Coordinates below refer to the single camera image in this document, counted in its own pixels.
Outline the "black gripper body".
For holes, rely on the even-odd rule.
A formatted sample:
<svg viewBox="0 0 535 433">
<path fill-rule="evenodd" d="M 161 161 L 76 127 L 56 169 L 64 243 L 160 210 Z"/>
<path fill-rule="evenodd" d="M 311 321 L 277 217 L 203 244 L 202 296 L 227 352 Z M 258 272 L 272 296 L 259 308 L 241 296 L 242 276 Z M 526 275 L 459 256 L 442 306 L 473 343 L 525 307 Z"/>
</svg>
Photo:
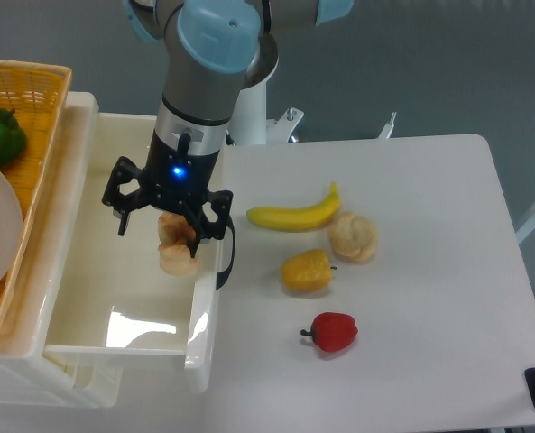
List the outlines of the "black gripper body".
<svg viewBox="0 0 535 433">
<path fill-rule="evenodd" d="M 219 151 L 197 155 L 196 145 L 193 130 L 179 133 L 172 146 L 155 134 L 143 168 L 127 157 L 118 158 L 106 184 L 103 204 L 111 208 L 133 206 L 136 210 L 150 206 L 185 218 L 187 208 L 202 207 L 210 222 L 209 239 L 222 239 L 233 193 L 209 190 Z"/>
</svg>

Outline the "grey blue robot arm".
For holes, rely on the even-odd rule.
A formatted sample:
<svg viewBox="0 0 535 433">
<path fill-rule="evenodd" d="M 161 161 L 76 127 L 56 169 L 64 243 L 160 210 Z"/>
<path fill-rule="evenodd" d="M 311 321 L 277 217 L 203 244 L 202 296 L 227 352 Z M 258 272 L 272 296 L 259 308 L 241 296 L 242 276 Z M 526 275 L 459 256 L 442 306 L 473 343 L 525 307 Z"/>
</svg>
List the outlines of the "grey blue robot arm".
<svg viewBox="0 0 535 433">
<path fill-rule="evenodd" d="M 143 168 L 120 157 L 102 202 L 124 235 L 131 213 L 154 207 L 185 217 L 203 239 L 224 237 L 233 194 L 208 185 L 240 92 L 275 30 L 346 16 L 351 1 L 126 1 L 135 32 L 162 40 L 170 66 Z"/>
</svg>

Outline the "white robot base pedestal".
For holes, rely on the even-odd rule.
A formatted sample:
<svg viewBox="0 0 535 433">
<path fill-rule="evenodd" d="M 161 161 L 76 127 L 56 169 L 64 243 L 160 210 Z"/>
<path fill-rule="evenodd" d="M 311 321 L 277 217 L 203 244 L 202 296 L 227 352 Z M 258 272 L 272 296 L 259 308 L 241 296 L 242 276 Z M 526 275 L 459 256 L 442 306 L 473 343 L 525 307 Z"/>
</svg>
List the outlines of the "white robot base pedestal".
<svg viewBox="0 0 535 433">
<path fill-rule="evenodd" d="M 279 143 L 296 143 L 294 133 L 304 112 L 289 107 L 279 118 L 267 116 L 267 84 L 279 64 L 279 52 L 270 34 L 259 37 L 254 58 L 245 74 L 244 88 L 240 91 L 235 110 L 226 132 L 226 144 L 248 146 Z"/>
</svg>

